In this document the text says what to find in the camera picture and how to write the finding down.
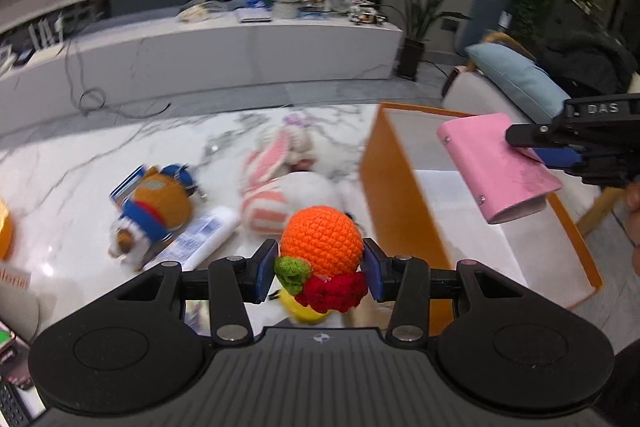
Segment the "pink card wallet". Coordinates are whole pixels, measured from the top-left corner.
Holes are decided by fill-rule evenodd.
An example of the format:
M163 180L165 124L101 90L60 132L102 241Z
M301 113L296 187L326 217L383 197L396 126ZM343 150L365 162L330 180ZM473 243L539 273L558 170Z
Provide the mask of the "pink card wallet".
M530 148L506 142L512 120L503 113L451 119L436 134L490 225L546 208L563 184Z

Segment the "white pink striped plush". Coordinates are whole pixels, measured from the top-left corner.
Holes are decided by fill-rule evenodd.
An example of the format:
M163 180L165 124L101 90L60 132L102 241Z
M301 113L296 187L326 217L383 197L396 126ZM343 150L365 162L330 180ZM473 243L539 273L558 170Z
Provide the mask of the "white pink striped plush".
M313 171L291 172L243 196L241 223L250 233L279 236L294 213L316 206L346 211L343 197L331 180Z

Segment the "orange crochet fruit toy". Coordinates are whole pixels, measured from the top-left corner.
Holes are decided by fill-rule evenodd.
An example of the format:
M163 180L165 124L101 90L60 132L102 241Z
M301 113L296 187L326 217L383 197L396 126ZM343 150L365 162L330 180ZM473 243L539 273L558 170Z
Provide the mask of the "orange crochet fruit toy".
M360 231L345 213L309 207L288 221L274 274L299 305L317 313L345 313L368 292L360 270L363 251Z

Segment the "light blue cushion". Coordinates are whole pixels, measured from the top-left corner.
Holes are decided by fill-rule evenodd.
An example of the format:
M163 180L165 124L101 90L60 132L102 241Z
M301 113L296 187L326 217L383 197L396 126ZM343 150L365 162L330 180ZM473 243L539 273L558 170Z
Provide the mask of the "light blue cushion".
M534 61L500 43L477 43L465 51L477 69L530 120L543 124L562 112L568 94Z

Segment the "white blue printed tube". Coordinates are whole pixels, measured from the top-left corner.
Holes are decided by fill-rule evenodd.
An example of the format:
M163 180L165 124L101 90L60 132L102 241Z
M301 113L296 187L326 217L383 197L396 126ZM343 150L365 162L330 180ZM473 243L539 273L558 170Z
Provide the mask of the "white blue printed tube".
M178 262L183 271L193 271L230 239L240 225L239 213L218 206L194 218L156 257L143 265L149 270L163 262Z

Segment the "orange storage box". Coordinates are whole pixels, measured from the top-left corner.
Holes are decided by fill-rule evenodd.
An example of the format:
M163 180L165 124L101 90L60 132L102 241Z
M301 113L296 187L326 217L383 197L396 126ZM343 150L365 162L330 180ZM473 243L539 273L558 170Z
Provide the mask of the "orange storage box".
M359 174L374 238L390 256L436 269L475 259L572 309L603 286L596 262L560 196L533 216L490 225L436 136L447 109L382 103Z

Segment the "yellow small toy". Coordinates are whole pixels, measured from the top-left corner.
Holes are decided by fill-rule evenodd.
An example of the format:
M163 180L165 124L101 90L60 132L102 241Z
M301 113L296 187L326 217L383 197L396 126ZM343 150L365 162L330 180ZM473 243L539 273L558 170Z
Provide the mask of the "yellow small toy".
M330 312L319 313L311 309L311 307L305 307L301 305L291 294L289 294L284 288L279 291L279 300L282 307L288 312L290 317L302 324L317 325L320 324L331 315Z

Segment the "brown plush dog blue outfit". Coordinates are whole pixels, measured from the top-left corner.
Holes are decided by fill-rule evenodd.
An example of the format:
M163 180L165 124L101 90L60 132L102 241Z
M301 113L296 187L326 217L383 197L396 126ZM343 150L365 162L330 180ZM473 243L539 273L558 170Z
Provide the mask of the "brown plush dog blue outfit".
M192 197L201 195L187 165L148 168L113 221L108 232L108 254L140 270L156 257L191 221Z

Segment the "blue framed badge card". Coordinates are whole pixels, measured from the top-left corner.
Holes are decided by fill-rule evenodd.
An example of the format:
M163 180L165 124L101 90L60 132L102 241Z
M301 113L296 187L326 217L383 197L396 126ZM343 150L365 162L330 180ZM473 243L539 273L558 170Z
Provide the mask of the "blue framed badge card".
M128 197L134 193L134 190L144 178L146 170L148 170L148 168L146 168L145 165L140 165L111 191L110 199L117 207L122 208L122 205L125 204Z

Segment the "pink eared crochet bunny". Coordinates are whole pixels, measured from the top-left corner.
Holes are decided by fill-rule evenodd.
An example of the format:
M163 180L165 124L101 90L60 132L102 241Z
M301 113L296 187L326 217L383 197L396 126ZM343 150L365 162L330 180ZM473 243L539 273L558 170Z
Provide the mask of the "pink eared crochet bunny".
M262 130L256 147L243 162L240 173L242 192L294 171L314 167L316 154L311 134L302 124L284 122Z

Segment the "potted green plant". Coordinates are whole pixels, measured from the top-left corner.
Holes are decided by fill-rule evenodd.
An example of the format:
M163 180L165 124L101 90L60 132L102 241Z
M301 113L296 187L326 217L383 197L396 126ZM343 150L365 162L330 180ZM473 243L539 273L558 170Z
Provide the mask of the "potted green plant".
M468 20L459 11L444 10L447 0L400 0L400 6L386 4L400 17L404 34L396 65L396 75L405 80L416 80L419 65L425 51L427 34L440 20Z

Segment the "black white toy car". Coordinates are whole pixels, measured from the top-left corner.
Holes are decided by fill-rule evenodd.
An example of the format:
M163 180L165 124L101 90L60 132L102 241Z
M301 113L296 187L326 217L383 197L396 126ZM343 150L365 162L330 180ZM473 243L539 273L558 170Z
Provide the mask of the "black white toy car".
M348 20L355 25L383 25L387 18L378 12L375 4L370 1L354 0L349 7Z

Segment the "smartphone showing billiards video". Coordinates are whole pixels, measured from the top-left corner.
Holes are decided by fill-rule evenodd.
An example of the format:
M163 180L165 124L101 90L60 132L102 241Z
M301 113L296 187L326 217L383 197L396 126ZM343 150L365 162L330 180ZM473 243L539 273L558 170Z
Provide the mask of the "smartphone showing billiards video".
M29 345L6 324L0 324L0 375L5 381L28 390L32 377L28 369Z

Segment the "black remote control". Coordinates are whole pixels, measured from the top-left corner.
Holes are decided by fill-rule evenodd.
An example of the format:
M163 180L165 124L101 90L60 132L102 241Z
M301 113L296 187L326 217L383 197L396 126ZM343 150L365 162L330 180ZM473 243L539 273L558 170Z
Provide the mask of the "black remote control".
M14 386L1 381L0 412L9 427L28 427L32 417Z

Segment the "grey tablet on console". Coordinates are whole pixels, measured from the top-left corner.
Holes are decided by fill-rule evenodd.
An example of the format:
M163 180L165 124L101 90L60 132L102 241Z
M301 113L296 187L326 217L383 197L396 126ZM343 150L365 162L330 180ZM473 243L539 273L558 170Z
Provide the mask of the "grey tablet on console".
M234 11L238 22L241 24L270 23L271 12L265 8L239 8Z

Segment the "white tv console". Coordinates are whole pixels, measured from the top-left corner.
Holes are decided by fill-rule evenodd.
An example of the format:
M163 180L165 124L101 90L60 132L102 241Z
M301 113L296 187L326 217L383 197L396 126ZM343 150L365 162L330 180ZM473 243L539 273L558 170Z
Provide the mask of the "white tv console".
M173 17L88 32L47 60L1 78L4 133L74 113L88 88L107 104L295 81L390 77L401 31L341 17L241 23L224 13L201 23Z

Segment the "white wifi router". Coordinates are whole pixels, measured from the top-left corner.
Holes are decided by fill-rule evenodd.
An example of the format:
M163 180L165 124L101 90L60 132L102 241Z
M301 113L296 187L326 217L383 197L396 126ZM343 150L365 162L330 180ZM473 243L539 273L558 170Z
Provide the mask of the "white wifi router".
M50 22L47 18L27 26L32 47L37 51L58 51L64 46L64 20L62 14Z

